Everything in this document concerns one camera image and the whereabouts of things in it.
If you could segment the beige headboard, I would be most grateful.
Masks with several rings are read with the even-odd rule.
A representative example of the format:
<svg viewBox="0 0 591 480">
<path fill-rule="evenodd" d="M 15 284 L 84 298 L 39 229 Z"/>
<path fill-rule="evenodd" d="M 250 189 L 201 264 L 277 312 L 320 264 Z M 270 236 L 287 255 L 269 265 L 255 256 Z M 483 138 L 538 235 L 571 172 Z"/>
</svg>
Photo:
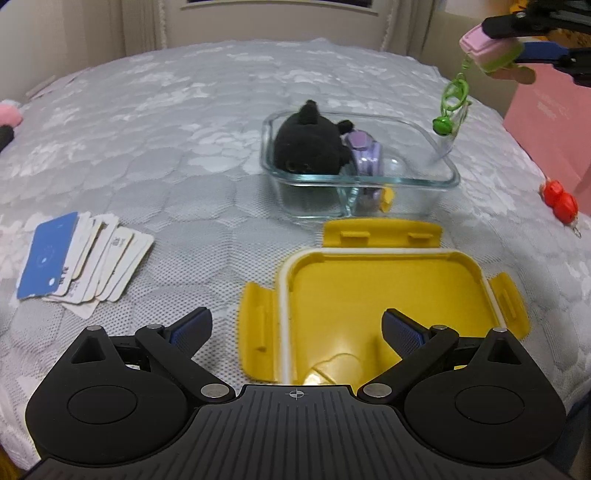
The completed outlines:
<svg viewBox="0 0 591 480">
<path fill-rule="evenodd" d="M 477 19 L 437 10 L 432 16 L 419 61 L 436 67 L 443 77 L 452 79 L 465 60 L 459 41 L 479 23 Z M 470 95 L 504 117 L 517 90 L 517 83 L 494 80 L 476 66 L 470 67 L 466 77 Z"/>
</svg>

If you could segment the round purple transparent toy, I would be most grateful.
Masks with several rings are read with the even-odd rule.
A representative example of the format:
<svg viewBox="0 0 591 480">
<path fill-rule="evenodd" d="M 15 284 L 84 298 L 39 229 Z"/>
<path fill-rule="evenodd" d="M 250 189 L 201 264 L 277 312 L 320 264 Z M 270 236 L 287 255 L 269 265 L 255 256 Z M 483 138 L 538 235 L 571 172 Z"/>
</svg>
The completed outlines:
<svg viewBox="0 0 591 480">
<path fill-rule="evenodd" d="M 383 149 L 380 142 L 367 131 L 353 130 L 344 136 L 346 148 L 352 155 L 348 173 L 353 176 L 382 177 L 384 174 Z M 363 187 L 358 194 L 358 202 L 363 208 L 377 207 L 380 203 L 381 189 Z"/>
</svg>

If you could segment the pink plush toy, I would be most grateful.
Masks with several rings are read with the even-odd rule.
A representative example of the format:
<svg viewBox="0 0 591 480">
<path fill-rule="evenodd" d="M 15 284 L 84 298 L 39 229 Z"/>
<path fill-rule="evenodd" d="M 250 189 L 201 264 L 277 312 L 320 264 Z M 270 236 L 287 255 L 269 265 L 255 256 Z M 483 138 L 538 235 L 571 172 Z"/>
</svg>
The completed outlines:
<svg viewBox="0 0 591 480">
<path fill-rule="evenodd" d="M 0 125 L 8 125 L 11 128 L 18 127 L 23 121 L 23 116 L 17 104 L 2 101 L 0 103 Z"/>
</svg>

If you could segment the red ornament keychain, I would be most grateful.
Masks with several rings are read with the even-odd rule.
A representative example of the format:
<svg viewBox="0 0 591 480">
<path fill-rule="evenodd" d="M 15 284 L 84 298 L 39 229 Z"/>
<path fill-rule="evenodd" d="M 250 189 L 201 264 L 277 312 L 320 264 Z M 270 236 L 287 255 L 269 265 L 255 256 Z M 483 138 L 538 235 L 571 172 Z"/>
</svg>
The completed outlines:
<svg viewBox="0 0 591 480">
<path fill-rule="evenodd" d="M 579 207 L 575 197 L 558 180 L 553 179 L 546 179 L 541 184 L 539 193 L 555 218 L 581 238 L 582 234 L 577 226 Z"/>
</svg>

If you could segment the black plush cat toy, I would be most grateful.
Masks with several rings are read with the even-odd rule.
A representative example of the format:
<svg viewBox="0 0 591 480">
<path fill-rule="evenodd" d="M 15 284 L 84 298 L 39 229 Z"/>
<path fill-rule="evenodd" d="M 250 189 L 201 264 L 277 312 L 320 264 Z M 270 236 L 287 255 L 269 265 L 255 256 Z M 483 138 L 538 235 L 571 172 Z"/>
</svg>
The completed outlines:
<svg viewBox="0 0 591 480">
<path fill-rule="evenodd" d="M 342 141 L 352 132 L 351 121 L 334 123 L 322 116 L 314 100 L 308 100 L 280 126 L 273 165 L 290 174 L 338 175 L 353 158 Z"/>
</svg>

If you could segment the yellow container lid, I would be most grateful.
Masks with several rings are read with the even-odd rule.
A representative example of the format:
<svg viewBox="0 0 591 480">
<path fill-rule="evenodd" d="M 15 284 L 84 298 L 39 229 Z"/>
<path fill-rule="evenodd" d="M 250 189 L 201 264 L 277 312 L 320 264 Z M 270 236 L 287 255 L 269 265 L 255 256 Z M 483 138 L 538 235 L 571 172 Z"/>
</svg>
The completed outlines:
<svg viewBox="0 0 591 480">
<path fill-rule="evenodd" d="M 410 220 L 325 223 L 322 246 L 287 257 L 273 287 L 243 289 L 238 354 L 245 375 L 360 387 L 399 361 L 382 334 L 392 308 L 466 337 L 496 327 L 526 337 L 530 321 L 511 277 L 487 277 L 472 257 L 444 248 L 442 234 L 436 224 Z"/>
</svg>

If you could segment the pink green keychain toy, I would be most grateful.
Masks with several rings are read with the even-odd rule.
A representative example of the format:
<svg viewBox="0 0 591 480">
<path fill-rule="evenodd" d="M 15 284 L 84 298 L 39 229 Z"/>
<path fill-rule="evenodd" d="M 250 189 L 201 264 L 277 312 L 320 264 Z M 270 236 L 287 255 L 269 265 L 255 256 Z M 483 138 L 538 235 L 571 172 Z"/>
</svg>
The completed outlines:
<svg viewBox="0 0 591 480">
<path fill-rule="evenodd" d="M 477 66 L 495 79 L 515 80 L 526 85 L 533 84 L 536 80 L 533 69 L 515 62 L 523 50 L 523 43 L 516 38 L 492 39 L 478 25 L 466 33 L 459 44 L 465 52 L 465 60 L 460 72 L 444 89 L 440 114 L 432 122 L 433 131 L 441 137 L 455 137 L 468 115 L 471 101 L 466 72 L 471 66 Z"/>
</svg>

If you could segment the black cloth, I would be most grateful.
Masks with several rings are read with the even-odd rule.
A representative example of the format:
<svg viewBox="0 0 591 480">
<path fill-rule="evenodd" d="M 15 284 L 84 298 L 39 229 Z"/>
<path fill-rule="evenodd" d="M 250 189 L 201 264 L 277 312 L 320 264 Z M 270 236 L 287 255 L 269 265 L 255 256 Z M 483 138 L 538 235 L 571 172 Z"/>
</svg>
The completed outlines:
<svg viewBox="0 0 591 480">
<path fill-rule="evenodd" d="M 2 152 L 13 140 L 14 129 L 10 125 L 0 126 L 0 152 Z"/>
</svg>

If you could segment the blue card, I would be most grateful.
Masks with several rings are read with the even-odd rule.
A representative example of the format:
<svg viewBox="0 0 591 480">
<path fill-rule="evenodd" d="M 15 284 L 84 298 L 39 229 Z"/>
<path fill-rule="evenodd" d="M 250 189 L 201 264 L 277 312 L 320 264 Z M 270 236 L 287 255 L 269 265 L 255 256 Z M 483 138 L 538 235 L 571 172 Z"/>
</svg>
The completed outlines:
<svg viewBox="0 0 591 480">
<path fill-rule="evenodd" d="M 56 292 L 77 221 L 78 213 L 71 212 L 37 226 L 17 288 L 18 300 Z"/>
</svg>

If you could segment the grey quilted bedspread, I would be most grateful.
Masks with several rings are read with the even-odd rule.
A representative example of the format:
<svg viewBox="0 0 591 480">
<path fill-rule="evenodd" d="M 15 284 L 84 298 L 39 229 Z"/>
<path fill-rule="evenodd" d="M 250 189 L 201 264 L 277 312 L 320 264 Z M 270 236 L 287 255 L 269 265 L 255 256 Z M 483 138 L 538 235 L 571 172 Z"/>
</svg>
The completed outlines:
<svg viewBox="0 0 591 480">
<path fill-rule="evenodd" d="M 26 404 L 85 326 L 59 305 L 16 297 L 40 223 L 111 213 L 151 234 L 122 298 L 100 304 L 91 322 L 129 335 L 207 307 L 213 335 L 197 362 L 240 387 L 242 286 L 270 285 L 284 258 L 322 239 L 320 225 L 280 211 L 259 163 L 263 120 L 311 99 L 429 128 L 444 86 L 409 57 L 325 40 L 233 41 L 113 61 L 25 105 L 1 155 L 1 443 L 12 461 L 37 462 Z M 512 277 L 532 325 L 525 347 L 572 408 L 590 391 L 590 221 L 571 230 L 554 218 L 538 193 L 542 173 L 480 102 L 451 158 L 461 182 L 430 220 L 445 247 Z"/>
</svg>

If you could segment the clear glass divided container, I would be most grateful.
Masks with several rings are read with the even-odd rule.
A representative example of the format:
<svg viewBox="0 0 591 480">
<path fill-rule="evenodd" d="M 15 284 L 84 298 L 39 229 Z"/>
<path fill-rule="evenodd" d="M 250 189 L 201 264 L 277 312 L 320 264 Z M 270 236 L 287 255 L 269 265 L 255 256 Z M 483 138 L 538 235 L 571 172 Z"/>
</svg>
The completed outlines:
<svg viewBox="0 0 591 480">
<path fill-rule="evenodd" d="M 383 149 L 382 177 L 353 176 L 348 166 L 338 175 L 290 174 L 273 165 L 273 144 L 291 111 L 273 113 L 263 121 L 260 162 L 273 185 L 277 201 L 291 217 L 301 220 L 366 216 L 423 217 L 440 196 L 460 184 L 450 158 L 454 139 L 435 136 L 422 126 L 392 116 L 328 111 L 332 122 L 349 120 L 354 130 L 367 131 Z M 363 187 L 381 189 L 377 207 L 363 208 Z"/>
</svg>

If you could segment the white card stack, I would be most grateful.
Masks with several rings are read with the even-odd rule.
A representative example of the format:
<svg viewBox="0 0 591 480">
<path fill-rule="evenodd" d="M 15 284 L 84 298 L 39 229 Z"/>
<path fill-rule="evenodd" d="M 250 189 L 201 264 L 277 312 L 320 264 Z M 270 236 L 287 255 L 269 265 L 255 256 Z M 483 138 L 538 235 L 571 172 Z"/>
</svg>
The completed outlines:
<svg viewBox="0 0 591 480">
<path fill-rule="evenodd" d="M 101 302 L 118 301 L 154 244 L 114 214 L 75 214 L 73 237 L 55 293 L 42 299 L 87 320 Z"/>
</svg>

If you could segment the pink paper gift bag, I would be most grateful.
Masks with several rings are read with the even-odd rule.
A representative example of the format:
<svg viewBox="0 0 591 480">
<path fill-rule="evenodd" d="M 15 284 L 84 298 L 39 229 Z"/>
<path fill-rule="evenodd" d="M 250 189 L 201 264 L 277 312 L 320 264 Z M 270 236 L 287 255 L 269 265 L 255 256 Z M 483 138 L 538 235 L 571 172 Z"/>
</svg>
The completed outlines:
<svg viewBox="0 0 591 480">
<path fill-rule="evenodd" d="M 590 90 L 549 65 L 535 64 L 536 81 L 520 85 L 504 118 L 543 173 L 562 183 L 590 213 Z"/>
</svg>

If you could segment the grey curtain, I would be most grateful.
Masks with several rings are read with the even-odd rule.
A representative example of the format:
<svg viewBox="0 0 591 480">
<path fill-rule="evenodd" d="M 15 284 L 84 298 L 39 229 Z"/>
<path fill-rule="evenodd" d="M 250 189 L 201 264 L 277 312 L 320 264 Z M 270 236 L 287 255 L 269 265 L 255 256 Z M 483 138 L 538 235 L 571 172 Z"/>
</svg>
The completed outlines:
<svg viewBox="0 0 591 480">
<path fill-rule="evenodd" d="M 418 59 L 439 6 L 436 0 L 393 0 L 380 50 Z"/>
</svg>

